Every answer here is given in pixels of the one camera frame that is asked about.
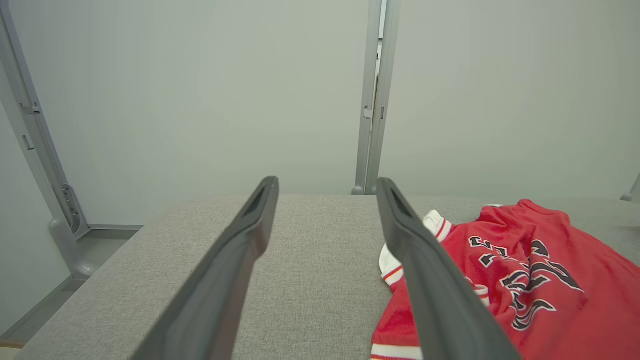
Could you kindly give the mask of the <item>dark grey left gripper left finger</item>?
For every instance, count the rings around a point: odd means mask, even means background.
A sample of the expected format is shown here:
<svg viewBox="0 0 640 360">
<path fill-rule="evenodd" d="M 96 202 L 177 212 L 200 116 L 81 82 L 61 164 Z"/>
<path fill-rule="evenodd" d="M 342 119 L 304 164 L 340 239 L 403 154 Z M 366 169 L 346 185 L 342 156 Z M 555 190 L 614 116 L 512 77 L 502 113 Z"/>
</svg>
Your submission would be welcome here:
<svg viewBox="0 0 640 360">
<path fill-rule="evenodd" d="M 263 178 L 132 355 L 133 360 L 230 360 L 250 278 L 267 250 L 280 192 Z"/>
</svg>

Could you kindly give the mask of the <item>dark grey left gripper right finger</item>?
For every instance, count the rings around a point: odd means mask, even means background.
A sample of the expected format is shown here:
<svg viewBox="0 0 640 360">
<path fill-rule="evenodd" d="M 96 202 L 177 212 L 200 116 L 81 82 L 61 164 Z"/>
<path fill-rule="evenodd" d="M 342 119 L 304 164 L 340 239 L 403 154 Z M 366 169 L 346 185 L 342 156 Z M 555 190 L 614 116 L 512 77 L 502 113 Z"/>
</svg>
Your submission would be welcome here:
<svg viewBox="0 0 640 360">
<path fill-rule="evenodd" d="M 519 360 L 514 344 L 482 304 L 391 178 L 377 180 L 382 232 L 402 264 L 426 360 Z"/>
</svg>

